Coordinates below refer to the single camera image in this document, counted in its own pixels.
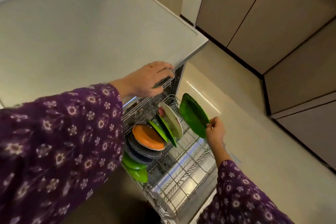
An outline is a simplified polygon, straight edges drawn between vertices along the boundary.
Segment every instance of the hand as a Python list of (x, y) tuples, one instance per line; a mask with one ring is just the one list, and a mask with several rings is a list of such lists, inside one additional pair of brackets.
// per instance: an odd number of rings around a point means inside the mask
[(221, 146), (225, 134), (224, 123), (218, 117), (212, 118), (210, 122), (206, 128), (208, 143), (210, 147)]
[(153, 88), (156, 83), (168, 76), (174, 78), (174, 73), (170, 69), (174, 69), (174, 66), (163, 61), (155, 61), (110, 83), (119, 91), (121, 98), (126, 96), (154, 97), (163, 92), (161, 86)]

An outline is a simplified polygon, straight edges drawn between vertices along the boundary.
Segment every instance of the speckled gray plate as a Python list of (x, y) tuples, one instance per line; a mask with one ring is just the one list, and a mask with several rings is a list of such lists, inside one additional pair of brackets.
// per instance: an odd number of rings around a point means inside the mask
[(134, 137), (133, 134), (130, 134), (128, 137), (128, 142), (133, 150), (137, 153), (147, 157), (147, 158), (161, 158), (163, 155), (162, 151), (151, 150), (143, 145), (141, 145)]
[(128, 137), (125, 138), (125, 145), (124, 145), (124, 151), (128, 154), (128, 156), (140, 163), (140, 164), (145, 164), (145, 165), (150, 165), (154, 162), (154, 159), (152, 158), (147, 158), (140, 153), (138, 153), (136, 150), (134, 150), (131, 145), (129, 144)]

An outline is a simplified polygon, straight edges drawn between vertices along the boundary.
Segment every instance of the purple sleeve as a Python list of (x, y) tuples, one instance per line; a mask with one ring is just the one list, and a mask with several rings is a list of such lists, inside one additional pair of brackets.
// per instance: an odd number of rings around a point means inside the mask
[(97, 84), (0, 110), (0, 220), (60, 223), (122, 160), (122, 103)]
[(199, 216), (198, 224), (293, 224), (231, 160), (221, 163), (216, 190), (211, 204)]

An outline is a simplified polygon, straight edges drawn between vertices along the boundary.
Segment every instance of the white countertop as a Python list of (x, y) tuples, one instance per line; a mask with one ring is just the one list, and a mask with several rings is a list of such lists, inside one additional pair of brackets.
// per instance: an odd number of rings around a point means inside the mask
[(0, 100), (111, 81), (155, 60), (178, 65), (206, 42), (155, 0), (9, 0), (0, 4)]

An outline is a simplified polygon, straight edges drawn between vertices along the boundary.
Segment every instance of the metal rack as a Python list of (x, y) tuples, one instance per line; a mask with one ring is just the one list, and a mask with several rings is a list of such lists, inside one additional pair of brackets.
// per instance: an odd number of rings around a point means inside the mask
[[(171, 83), (167, 81), (164, 88)], [(179, 113), (179, 99), (166, 93), (153, 98), (142, 99), (130, 108), (123, 118), (126, 126), (125, 136), (136, 124), (147, 124), (155, 117), (158, 103), (165, 102), (177, 115), (182, 127), (183, 137), (177, 141), (177, 147), (166, 145), (162, 158), (147, 167), (149, 181), (140, 183), (134, 180), (148, 201), (164, 220), (174, 220), (190, 202), (199, 188), (216, 169), (215, 159), (206, 140), (198, 137), (183, 120)]]

